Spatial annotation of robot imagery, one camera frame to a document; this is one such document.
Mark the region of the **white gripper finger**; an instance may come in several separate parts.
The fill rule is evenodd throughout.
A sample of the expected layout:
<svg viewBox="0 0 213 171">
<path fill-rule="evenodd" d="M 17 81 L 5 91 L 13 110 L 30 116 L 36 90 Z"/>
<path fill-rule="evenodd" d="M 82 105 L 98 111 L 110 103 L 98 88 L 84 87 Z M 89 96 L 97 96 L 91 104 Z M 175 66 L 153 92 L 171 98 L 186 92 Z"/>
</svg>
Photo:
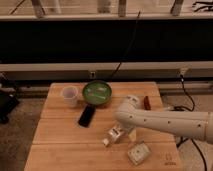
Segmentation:
<svg viewBox="0 0 213 171">
<path fill-rule="evenodd" d="M 135 142 L 137 140 L 136 129 L 131 130 L 130 133 L 128 134 L 128 137 L 131 142 Z"/>
</svg>

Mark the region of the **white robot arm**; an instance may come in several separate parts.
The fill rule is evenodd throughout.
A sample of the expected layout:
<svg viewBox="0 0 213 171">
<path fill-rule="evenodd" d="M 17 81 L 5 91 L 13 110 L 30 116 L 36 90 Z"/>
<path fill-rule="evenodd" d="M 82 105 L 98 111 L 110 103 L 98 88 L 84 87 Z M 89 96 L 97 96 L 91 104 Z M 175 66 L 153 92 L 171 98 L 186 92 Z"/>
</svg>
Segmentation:
<svg viewBox="0 0 213 171">
<path fill-rule="evenodd" d="M 213 112 L 154 111 L 140 109 L 140 100 L 127 95 L 115 112 L 124 125 L 149 128 L 213 144 Z"/>
</svg>

